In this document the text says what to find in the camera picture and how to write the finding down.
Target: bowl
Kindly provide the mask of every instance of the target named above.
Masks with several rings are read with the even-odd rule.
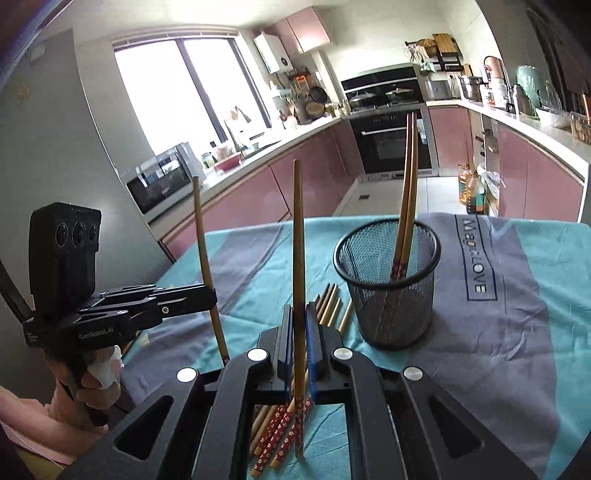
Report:
[[[540,108],[535,109],[535,113],[540,117],[540,124],[544,127],[560,128],[561,130],[570,128],[570,117],[564,112],[564,115],[559,115],[548,110],[542,110]]]

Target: tiled floor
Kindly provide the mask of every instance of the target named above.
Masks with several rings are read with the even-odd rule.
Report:
[[[340,216],[398,215],[402,180],[360,183]],[[418,179],[417,214],[426,212],[466,213],[457,199],[457,177]]]

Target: microwave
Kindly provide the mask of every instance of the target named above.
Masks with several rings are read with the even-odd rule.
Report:
[[[202,183],[203,165],[185,142],[130,168],[121,182],[147,223],[193,192],[193,177]]]

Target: black mesh pencil cup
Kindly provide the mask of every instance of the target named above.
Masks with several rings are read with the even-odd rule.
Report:
[[[397,218],[360,226],[339,240],[333,257],[349,287],[362,337],[384,350],[404,348],[427,330],[441,257],[435,232],[415,221],[407,276],[391,281],[397,231]]]

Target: bottle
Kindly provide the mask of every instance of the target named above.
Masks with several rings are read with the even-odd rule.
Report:
[[[459,200],[462,205],[466,204],[466,180],[470,174],[470,165],[468,163],[459,164],[460,173],[457,175],[457,186],[459,188]]]
[[[466,180],[466,213],[469,215],[484,214],[484,183],[475,170],[470,172]]]

